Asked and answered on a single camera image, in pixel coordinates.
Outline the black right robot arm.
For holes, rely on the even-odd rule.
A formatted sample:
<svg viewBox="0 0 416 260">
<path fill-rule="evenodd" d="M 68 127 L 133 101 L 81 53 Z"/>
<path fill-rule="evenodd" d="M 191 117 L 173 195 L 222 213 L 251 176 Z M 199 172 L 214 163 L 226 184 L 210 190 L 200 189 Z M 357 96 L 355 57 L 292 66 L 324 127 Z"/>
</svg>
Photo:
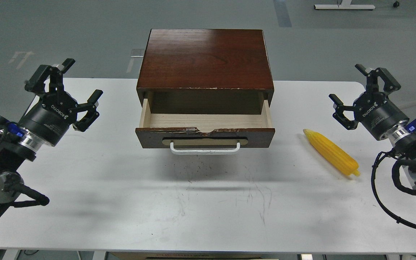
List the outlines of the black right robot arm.
<svg viewBox="0 0 416 260">
<path fill-rule="evenodd" d="M 400 89 L 399 82 L 385 68 L 367 69 L 361 64 L 355 67 L 366 77 L 365 92 L 352 106 L 345 106 L 335 94 L 330 94 L 329 98 L 334 102 L 334 119 L 348 130 L 354 130 L 362 123 L 376 140 L 390 140 L 394 153 L 406 157 L 409 174 L 416 184 L 416 119 L 409 120 L 389 99 L 392 92 Z M 416 196 L 416 190 L 400 183 L 398 171 L 395 166 L 393 181 L 396 188 Z"/>
</svg>

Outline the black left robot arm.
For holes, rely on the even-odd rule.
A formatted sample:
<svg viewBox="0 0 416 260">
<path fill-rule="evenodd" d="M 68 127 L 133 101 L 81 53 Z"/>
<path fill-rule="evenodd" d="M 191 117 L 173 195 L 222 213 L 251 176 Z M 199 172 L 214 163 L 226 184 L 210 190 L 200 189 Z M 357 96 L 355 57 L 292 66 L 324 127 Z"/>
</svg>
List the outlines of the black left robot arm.
<svg viewBox="0 0 416 260">
<path fill-rule="evenodd" d="M 63 76 L 73 58 L 58 66 L 40 65 L 25 82 L 25 90 L 39 97 L 18 122 L 0 116 L 0 218 L 9 207 L 46 206 L 49 198 L 26 186 L 17 172 L 24 161 L 33 161 L 43 145 L 56 146 L 70 126 L 85 132 L 99 117 L 95 90 L 86 103 L 78 103 L 64 89 Z"/>
</svg>

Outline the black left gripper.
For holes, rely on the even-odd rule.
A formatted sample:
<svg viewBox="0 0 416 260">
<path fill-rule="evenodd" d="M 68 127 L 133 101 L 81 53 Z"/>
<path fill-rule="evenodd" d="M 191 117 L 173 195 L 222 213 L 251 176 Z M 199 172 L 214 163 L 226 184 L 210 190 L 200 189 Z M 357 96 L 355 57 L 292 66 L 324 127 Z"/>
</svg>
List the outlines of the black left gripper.
<svg viewBox="0 0 416 260">
<path fill-rule="evenodd" d="M 40 96 L 39 101 L 18 122 L 50 146 L 56 146 L 71 124 L 76 131 L 85 132 L 99 117 L 98 100 L 102 90 L 95 90 L 86 103 L 79 104 L 64 90 L 63 75 L 76 61 L 67 58 L 60 66 L 40 65 L 25 81 L 25 91 Z M 86 112 L 81 120 L 74 114 Z"/>
</svg>

